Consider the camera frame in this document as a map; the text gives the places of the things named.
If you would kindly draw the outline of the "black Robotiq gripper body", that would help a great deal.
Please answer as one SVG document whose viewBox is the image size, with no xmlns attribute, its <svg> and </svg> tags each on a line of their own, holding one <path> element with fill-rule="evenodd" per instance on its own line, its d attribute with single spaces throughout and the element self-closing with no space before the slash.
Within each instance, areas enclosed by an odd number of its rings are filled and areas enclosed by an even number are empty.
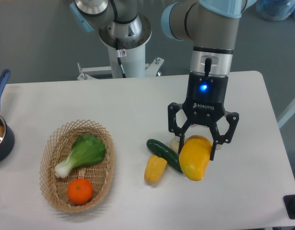
<svg viewBox="0 0 295 230">
<path fill-rule="evenodd" d="M 186 99 L 182 109 L 187 118 L 193 118 L 193 125 L 209 127 L 225 114 L 224 100 L 228 77 L 189 74 Z"/>
</svg>

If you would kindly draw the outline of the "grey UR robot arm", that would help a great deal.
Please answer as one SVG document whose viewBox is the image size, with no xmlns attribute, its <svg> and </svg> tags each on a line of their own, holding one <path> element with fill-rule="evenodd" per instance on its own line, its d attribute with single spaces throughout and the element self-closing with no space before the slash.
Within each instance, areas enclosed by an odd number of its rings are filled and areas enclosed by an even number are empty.
<svg viewBox="0 0 295 230">
<path fill-rule="evenodd" d="M 164 10 L 161 27 L 172 39 L 193 42 L 184 103 L 168 106 L 168 129 L 184 146 L 191 125 L 210 129 L 210 159 L 230 143 L 238 113 L 224 109 L 224 99 L 241 14 L 249 0 L 189 0 Z M 87 32 L 97 31 L 107 46 L 114 78 L 145 77 L 145 44 L 151 37 L 148 19 L 135 0 L 73 0 L 70 9 Z"/>
</svg>

